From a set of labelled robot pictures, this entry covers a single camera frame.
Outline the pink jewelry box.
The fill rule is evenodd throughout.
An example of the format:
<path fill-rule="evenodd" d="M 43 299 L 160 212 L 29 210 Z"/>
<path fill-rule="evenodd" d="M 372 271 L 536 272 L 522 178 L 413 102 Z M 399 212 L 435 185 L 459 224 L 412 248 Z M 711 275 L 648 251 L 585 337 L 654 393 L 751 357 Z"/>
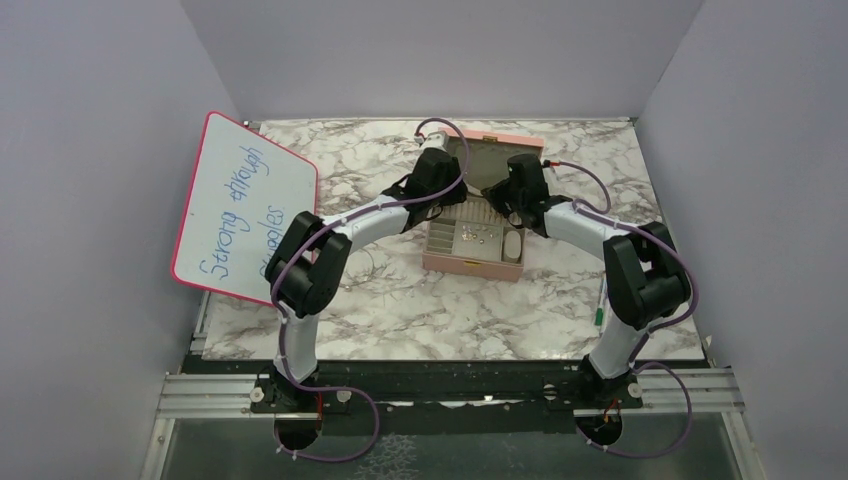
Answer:
<path fill-rule="evenodd" d="M 525 234 L 510 225 L 482 197 L 481 191 L 508 177 L 507 160 L 519 154 L 538 157 L 544 140 L 516 134 L 466 130 L 471 163 L 464 181 L 464 203 L 439 211 L 426 231 L 422 267 L 428 271 L 516 282 L 524 272 Z M 523 240 L 518 263 L 502 260 L 503 235 L 518 231 Z"/>

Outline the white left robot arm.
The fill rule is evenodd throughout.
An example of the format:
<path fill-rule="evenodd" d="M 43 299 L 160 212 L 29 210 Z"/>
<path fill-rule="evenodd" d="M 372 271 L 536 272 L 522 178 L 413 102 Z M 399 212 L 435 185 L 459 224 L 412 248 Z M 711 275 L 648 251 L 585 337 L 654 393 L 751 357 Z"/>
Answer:
<path fill-rule="evenodd" d="M 463 202 L 467 165 L 442 147 L 426 147 L 412 172 L 372 201 L 329 217 L 302 211 L 290 222 L 264 276 L 281 329 L 276 396 L 298 411 L 313 401 L 320 313 L 334 299 L 349 256 L 382 238 L 431 220 L 436 208 Z"/>

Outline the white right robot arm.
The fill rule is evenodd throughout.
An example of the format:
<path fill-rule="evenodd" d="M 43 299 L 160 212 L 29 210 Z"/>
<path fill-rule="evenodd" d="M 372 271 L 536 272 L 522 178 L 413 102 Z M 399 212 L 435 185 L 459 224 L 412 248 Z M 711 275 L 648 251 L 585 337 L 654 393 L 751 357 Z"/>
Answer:
<path fill-rule="evenodd" d="M 576 383 L 579 398 L 600 407 L 616 395 L 615 379 L 629 372 L 649 336 L 686 319 L 681 306 L 696 307 L 696 283 L 664 224 L 637 226 L 582 199 L 553 195 L 545 166 L 535 155 L 513 156 L 507 178 L 481 194 L 502 216 L 518 218 L 520 227 L 603 261 L 611 311 L 585 359 L 589 372 Z"/>

